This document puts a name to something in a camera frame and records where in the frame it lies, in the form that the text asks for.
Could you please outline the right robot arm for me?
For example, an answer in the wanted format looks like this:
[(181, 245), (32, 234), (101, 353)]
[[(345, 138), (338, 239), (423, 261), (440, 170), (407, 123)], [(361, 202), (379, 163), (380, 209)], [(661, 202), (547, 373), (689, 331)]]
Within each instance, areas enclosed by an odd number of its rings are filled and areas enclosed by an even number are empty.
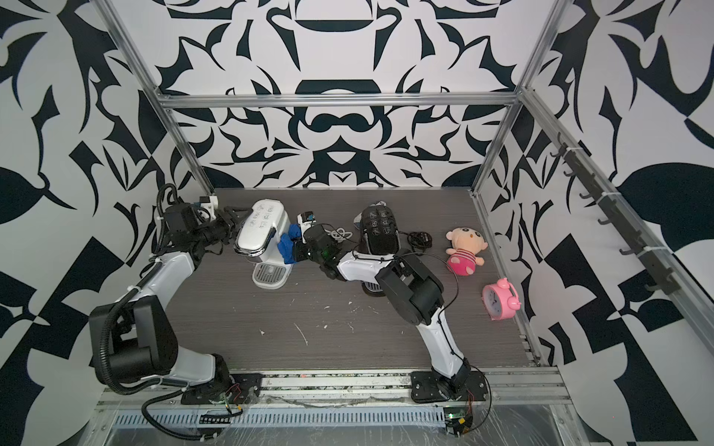
[(377, 286), (403, 320), (418, 329), (430, 355), (438, 398), (457, 399), (472, 368), (446, 321), (444, 286), (418, 254), (401, 247), (398, 230), (363, 228), (358, 242), (340, 242), (316, 224), (300, 235), (293, 241), (293, 258), (310, 260), (332, 280)]

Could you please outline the pink plush pig toy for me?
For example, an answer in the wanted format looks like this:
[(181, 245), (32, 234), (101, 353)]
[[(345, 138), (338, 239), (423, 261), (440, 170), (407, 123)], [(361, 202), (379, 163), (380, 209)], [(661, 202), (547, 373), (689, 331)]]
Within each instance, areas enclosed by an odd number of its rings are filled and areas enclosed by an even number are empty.
[(447, 265), (459, 276), (472, 276), (478, 267), (485, 265), (480, 256), (485, 252), (488, 243), (483, 235), (472, 228), (455, 228), (446, 234), (451, 246), (446, 249), (449, 258)]

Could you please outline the black coffee machine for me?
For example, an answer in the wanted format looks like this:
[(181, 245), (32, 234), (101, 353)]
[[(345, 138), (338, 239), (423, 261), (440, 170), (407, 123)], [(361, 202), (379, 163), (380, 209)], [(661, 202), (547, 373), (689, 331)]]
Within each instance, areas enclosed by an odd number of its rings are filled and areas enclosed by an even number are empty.
[(395, 255), (402, 249), (395, 215), (383, 201), (370, 204), (359, 216), (358, 229), (360, 243), (353, 256), (362, 262), (371, 279), (362, 280), (363, 291), (370, 297), (383, 297), (376, 277), (392, 267)]

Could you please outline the blue cleaning cloth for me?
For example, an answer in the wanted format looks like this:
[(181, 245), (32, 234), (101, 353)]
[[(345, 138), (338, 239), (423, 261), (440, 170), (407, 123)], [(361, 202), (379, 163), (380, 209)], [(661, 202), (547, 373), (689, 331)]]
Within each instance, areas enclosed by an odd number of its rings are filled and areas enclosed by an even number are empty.
[(299, 224), (291, 224), (287, 232), (281, 235), (278, 243), (278, 250), (283, 258), (284, 264), (295, 264), (303, 260), (302, 245), (301, 227)]

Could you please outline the white coffee machine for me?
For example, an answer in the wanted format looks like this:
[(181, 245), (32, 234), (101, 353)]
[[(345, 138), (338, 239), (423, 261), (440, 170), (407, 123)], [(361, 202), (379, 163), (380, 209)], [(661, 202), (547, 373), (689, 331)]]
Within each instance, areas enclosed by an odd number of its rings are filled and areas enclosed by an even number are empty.
[(288, 230), (288, 213), (280, 201), (262, 199), (253, 204), (234, 251), (254, 264), (252, 281), (258, 288), (273, 291), (286, 284), (292, 266), (284, 263), (278, 245)]

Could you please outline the pink alarm clock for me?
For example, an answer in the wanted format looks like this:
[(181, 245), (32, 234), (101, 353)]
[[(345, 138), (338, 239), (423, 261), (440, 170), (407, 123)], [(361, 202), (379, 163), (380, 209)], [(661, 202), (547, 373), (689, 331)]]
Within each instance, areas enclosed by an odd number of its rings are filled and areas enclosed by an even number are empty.
[(520, 297), (507, 278), (501, 278), (494, 284), (485, 286), (482, 301), (492, 321), (512, 319), (522, 308)]

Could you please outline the wall hook rail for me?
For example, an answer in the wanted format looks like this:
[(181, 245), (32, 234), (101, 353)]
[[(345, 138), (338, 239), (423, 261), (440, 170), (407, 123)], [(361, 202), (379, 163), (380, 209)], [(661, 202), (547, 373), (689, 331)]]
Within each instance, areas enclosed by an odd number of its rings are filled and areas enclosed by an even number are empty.
[(622, 193), (615, 190), (583, 148), (566, 144), (562, 136), (557, 137), (557, 145), (557, 152), (552, 156), (562, 159), (570, 168), (565, 176), (577, 178), (585, 188), (580, 198), (596, 204), (604, 214), (598, 223), (612, 226), (627, 245), (619, 253), (622, 256), (635, 256), (652, 277), (654, 283), (646, 289), (661, 291), (666, 295), (681, 291), (679, 278), (666, 260), (664, 245), (646, 232), (644, 224)]

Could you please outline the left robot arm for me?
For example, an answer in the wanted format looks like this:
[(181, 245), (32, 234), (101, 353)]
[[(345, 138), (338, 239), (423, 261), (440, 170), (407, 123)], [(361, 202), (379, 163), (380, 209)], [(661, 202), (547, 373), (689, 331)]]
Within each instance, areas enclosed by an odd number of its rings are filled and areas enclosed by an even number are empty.
[(180, 345), (165, 310), (205, 255), (220, 255), (236, 240), (251, 213), (250, 208), (221, 208), (215, 196), (187, 202), (174, 184), (159, 189), (150, 269), (117, 301), (89, 316), (91, 364), (100, 383), (119, 395), (176, 387), (199, 400), (234, 384), (221, 355)]

